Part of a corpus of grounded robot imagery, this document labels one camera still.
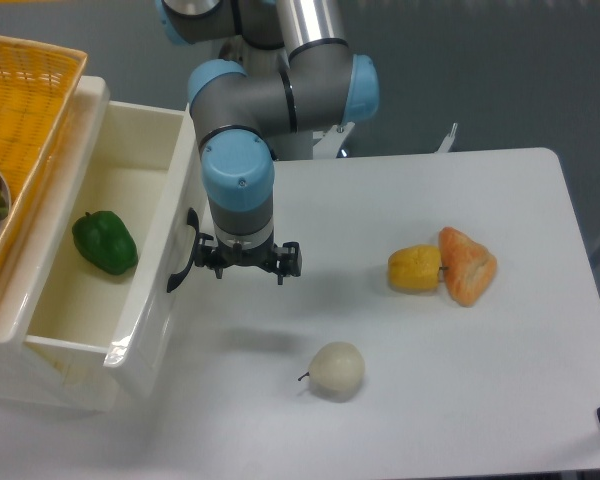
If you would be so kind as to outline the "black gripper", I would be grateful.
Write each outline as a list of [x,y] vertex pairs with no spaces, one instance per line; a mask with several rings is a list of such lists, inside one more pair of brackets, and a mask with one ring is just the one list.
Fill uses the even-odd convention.
[[194,264],[215,273],[217,279],[223,277],[226,268],[255,267],[274,274],[277,284],[283,285],[288,277],[301,276],[301,249],[298,242],[285,242],[276,245],[272,237],[255,248],[247,248],[240,243],[224,243],[220,239],[214,244],[214,237],[198,234],[195,241]]

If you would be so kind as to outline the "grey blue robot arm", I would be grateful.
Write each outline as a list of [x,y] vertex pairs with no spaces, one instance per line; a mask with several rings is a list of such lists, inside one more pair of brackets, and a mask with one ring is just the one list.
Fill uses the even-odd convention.
[[274,241],[274,154],[269,139],[372,118],[380,102],[372,60],[352,53],[335,1],[160,1],[176,44],[237,37],[284,52],[284,63],[252,74],[241,60],[214,59],[187,83],[214,225],[197,233],[189,265],[221,274],[256,267],[278,279],[301,273],[297,243]]

